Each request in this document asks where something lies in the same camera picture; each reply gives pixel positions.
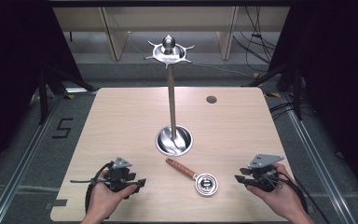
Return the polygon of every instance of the metal stand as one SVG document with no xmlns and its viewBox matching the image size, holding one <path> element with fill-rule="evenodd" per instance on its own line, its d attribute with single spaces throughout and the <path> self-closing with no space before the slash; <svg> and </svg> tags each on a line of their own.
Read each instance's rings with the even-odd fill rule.
<svg viewBox="0 0 358 224">
<path fill-rule="evenodd" d="M 154 58 L 165 63 L 168 70 L 167 82 L 171 126 L 167 126 L 158 132 L 156 136 L 156 146 L 164 155 L 172 157 L 181 156 L 191 149 L 193 136 L 187 128 L 176 125 L 173 64 L 182 61 L 191 63 L 191 61 L 186 59 L 186 51 L 192 49 L 194 46 L 186 49 L 180 45 L 176 45 L 175 39 L 170 35 L 167 35 L 159 45 L 152 44 L 150 41 L 149 43 L 154 46 L 153 56 L 146 57 L 146 59 Z"/>
</svg>

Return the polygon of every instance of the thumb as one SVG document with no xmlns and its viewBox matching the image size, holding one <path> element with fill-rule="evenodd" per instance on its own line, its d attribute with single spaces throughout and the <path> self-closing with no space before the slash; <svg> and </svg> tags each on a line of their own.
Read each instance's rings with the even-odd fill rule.
<svg viewBox="0 0 358 224">
<path fill-rule="evenodd" d="M 119 191 L 118 194 L 120 195 L 121 199 L 123 199 L 129 196 L 130 194 L 132 194 L 136 190 L 136 188 L 138 188 L 136 185 L 129 185 L 126 188 Z"/>
</svg>

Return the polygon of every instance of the aluminum rail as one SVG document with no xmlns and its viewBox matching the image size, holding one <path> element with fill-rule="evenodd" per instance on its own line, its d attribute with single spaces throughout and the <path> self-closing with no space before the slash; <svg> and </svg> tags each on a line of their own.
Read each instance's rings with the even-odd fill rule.
<svg viewBox="0 0 358 224">
<path fill-rule="evenodd" d="M 287 93 L 281 93 L 282 100 L 284 103 L 290 103 L 290 98 Z M 336 212 L 338 214 L 339 219 L 342 223 L 355 224 L 357 223 L 353 214 L 351 213 L 350 208 L 342 196 L 339 188 L 334 182 L 332 176 L 330 175 L 327 167 L 322 160 L 321 155 L 319 154 L 316 146 L 313 144 L 310 135 L 307 132 L 307 129 L 304 126 L 304 123 L 301 120 L 296 118 L 296 114 L 293 111 L 289 111 L 290 120 L 293 122 L 293 125 L 296 128 L 296 131 L 310 157 L 310 160 L 315 167 L 316 173 L 318 174 L 321 182 L 326 190 L 327 195 L 330 198 L 330 201 Z"/>
<path fill-rule="evenodd" d="M 34 134 L 34 137 L 31 140 L 31 143 L 29 144 L 24 154 L 22 155 L 22 158 L 19 164 L 17 165 L 17 168 L 14 171 L 13 176 L 8 181 L 2 195 L 0 196 L 0 223 L 4 218 L 8 207 L 13 201 L 13 198 L 17 192 L 17 188 L 19 187 L 22 178 L 24 177 L 26 171 L 28 170 L 28 167 L 32 162 L 34 154 L 36 153 L 40 143 L 42 142 L 46 129 L 51 122 L 51 117 L 54 114 L 56 108 L 58 107 L 58 104 L 60 103 L 62 97 L 63 96 L 57 96 L 51 103 L 49 109 L 50 113 L 48 114 L 48 117 L 46 118 L 45 122 L 43 122 L 38 126 Z"/>
</svg>

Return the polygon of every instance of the wooden handle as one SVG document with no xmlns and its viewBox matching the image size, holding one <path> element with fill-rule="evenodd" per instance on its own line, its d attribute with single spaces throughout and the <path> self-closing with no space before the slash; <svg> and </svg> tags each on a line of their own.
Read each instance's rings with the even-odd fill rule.
<svg viewBox="0 0 358 224">
<path fill-rule="evenodd" d="M 176 170 L 182 172 L 183 174 L 187 175 L 190 178 L 194 178 L 194 175 L 196 173 L 194 173 L 192 170 L 188 169 L 187 167 L 185 167 L 184 165 L 182 165 L 181 163 L 179 163 L 178 161 L 174 161 L 171 158 L 167 158 L 165 160 L 171 167 L 175 168 Z"/>
</svg>

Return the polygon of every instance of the finger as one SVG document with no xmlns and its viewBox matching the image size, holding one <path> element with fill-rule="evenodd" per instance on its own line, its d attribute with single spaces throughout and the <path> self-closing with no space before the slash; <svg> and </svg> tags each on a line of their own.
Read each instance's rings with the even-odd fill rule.
<svg viewBox="0 0 358 224">
<path fill-rule="evenodd" d="M 286 167 L 284 167 L 283 164 L 275 163 L 275 164 L 273 164 L 273 166 L 277 169 L 278 172 L 280 172 L 284 175 L 287 175 L 287 177 L 289 178 L 290 181 L 292 181 L 293 183 L 296 183 L 296 181 L 289 175 L 289 173 L 287 173 Z M 284 176 L 284 175 L 280 175 L 280 178 L 287 179 L 286 176 Z"/>
<path fill-rule="evenodd" d="M 265 192 L 264 190 L 255 187 L 255 186 L 248 186 L 246 187 L 249 191 L 251 191 L 255 196 L 261 198 L 261 199 L 265 199 L 267 197 L 267 192 Z"/>
<path fill-rule="evenodd" d="M 100 176 L 106 176 L 109 170 L 103 170 L 100 174 Z"/>
<path fill-rule="evenodd" d="M 119 191 L 117 194 L 123 199 L 129 196 L 130 194 L 132 194 L 136 190 L 136 188 L 138 188 L 136 185 L 129 185 L 126 188 Z"/>
<path fill-rule="evenodd" d="M 98 190 L 109 190 L 109 188 L 103 182 L 97 182 L 94 188 Z"/>
</svg>

